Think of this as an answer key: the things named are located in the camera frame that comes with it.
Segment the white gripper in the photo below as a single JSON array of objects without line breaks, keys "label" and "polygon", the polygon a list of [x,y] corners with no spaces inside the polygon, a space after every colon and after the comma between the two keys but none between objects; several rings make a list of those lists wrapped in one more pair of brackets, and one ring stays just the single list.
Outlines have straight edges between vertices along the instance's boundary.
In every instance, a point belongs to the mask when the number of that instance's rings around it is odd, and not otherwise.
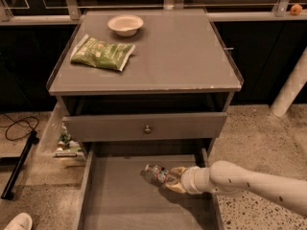
[{"label": "white gripper", "polygon": [[181,176],[180,182],[166,183],[167,189],[179,193],[190,195],[200,195],[202,193],[209,193],[211,190],[211,183],[208,168],[200,167],[175,167],[170,169],[170,173],[175,176]]}]

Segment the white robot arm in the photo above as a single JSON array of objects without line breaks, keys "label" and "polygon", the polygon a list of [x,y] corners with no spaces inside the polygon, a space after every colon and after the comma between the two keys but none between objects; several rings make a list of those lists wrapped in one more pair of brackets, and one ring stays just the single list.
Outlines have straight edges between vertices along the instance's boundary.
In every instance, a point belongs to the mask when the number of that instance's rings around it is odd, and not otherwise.
[{"label": "white robot arm", "polygon": [[165,186],[180,194],[236,196],[247,191],[307,217],[305,180],[253,172],[227,161],[206,168],[176,167],[170,173],[174,179],[165,180]]}]

